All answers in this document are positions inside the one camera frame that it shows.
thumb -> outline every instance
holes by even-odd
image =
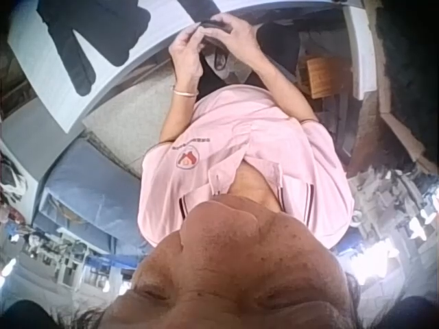
[[[227,42],[230,38],[230,34],[223,31],[222,29],[215,29],[212,27],[205,27],[202,29],[202,33],[205,36],[210,36],[211,38],[215,38],[219,41],[221,41],[222,43],[224,43],[225,45],[227,45]]]
[[[204,38],[204,34],[201,32],[200,28],[197,28],[197,30],[195,31],[195,33],[192,35],[191,39],[187,43],[187,46],[197,49],[198,45],[200,45],[203,38]]]

wrist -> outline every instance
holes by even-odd
[[[176,80],[175,90],[182,93],[196,93],[198,91],[198,78],[178,79]]]
[[[265,56],[262,50],[259,50],[254,56],[252,56],[251,60],[248,61],[248,66],[254,72],[258,73],[259,71],[263,71],[269,63],[270,61],[268,60],[267,56]]]

blue cloth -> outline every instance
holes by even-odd
[[[19,225],[14,221],[8,221],[5,225],[5,230],[10,236],[14,236],[19,233]]]

hand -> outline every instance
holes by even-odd
[[[256,29],[249,23],[226,13],[217,14],[211,20],[229,25],[231,33],[215,28],[203,28],[201,32],[224,43],[238,60],[253,68],[261,56],[264,57],[256,39]]]
[[[169,46],[176,72],[176,88],[179,91],[192,93],[197,90],[203,74],[199,56],[203,37],[198,25],[191,25],[182,30]]]

blue tarp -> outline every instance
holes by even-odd
[[[84,139],[70,146],[47,178],[36,219],[46,217],[112,255],[141,260],[152,246],[137,226],[140,180]],[[62,204],[80,219],[67,218]]]

